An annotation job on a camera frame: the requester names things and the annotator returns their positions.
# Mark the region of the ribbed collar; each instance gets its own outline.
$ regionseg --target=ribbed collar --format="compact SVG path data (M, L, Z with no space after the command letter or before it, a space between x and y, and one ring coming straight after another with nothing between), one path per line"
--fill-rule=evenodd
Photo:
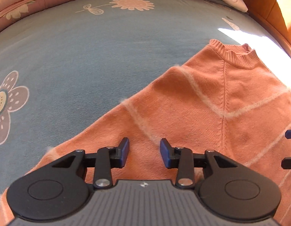
M242 69L253 69L261 62L256 51L248 44L241 46L225 45L222 42L211 39L209 46L214 49L226 62Z

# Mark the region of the mattress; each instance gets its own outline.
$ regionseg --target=mattress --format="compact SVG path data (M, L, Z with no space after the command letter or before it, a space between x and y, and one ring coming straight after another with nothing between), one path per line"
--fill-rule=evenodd
M275 39L247 14L207 0L73 0L8 26L0 32L0 86L19 87L21 106L9 103L16 111L0 128L0 194L51 147L212 38L247 42L291 88L291 59Z

